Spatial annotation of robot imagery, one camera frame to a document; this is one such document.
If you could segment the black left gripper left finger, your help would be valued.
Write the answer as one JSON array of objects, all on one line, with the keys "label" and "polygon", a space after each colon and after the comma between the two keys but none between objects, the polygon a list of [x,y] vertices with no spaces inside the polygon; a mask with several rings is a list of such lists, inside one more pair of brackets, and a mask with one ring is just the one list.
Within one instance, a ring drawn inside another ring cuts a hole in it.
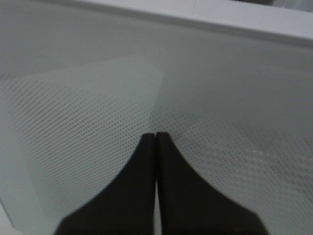
[{"label": "black left gripper left finger", "polygon": [[155,135],[143,134],[114,180],[92,200],[64,218],[55,234],[153,234],[155,171]]}]

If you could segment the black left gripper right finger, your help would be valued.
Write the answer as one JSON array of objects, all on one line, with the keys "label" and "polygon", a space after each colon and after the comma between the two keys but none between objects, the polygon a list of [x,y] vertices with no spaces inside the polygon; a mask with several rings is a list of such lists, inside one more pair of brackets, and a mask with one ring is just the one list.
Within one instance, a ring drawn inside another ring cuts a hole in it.
[{"label": "black left gripper right finger", "polygon": [[156,134],[157,190],[164,235],[266,235],[254,212],[207,183],[169,133]]}]

